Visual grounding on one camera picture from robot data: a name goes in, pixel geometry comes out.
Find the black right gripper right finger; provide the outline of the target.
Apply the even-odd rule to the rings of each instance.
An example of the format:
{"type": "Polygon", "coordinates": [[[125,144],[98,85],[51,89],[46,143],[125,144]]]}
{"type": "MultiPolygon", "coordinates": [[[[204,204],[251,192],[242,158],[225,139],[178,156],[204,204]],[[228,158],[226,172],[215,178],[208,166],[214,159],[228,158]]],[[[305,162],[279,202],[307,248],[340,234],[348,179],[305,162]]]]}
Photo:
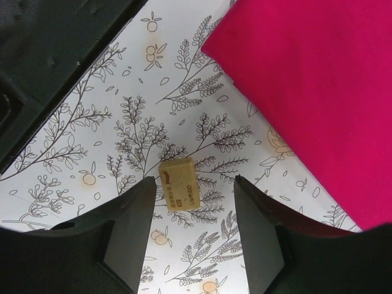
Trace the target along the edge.
{"type": "Polygon", "coordinates": [[[236,218],[251,293],[390,293],[391,225],[354,233],[317,222],[242,176],[236,218]]]}

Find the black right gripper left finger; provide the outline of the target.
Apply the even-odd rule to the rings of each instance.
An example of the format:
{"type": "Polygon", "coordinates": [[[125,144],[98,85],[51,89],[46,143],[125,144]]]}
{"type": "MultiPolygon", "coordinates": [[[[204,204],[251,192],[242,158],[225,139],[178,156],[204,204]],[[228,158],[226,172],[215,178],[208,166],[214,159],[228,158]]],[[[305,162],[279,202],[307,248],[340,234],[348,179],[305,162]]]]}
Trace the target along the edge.
{"type": "Polygon", "coordinates": [[[2,293],[137,293],[154,211],[149,176],[50,230],[1,229],[2,293]]]}

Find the tan rubber eraser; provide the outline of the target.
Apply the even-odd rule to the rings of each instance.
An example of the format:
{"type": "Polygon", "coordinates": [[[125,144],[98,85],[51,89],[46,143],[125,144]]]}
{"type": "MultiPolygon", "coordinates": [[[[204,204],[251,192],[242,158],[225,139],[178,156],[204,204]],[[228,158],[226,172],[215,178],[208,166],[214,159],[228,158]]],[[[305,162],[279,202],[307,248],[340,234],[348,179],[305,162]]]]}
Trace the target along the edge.
{"type": "Polygon", "coordinates": [[[158,170],[169,211],[192,210],[201,206],[194,161],[191,157],[163,161],[158,170]]]}

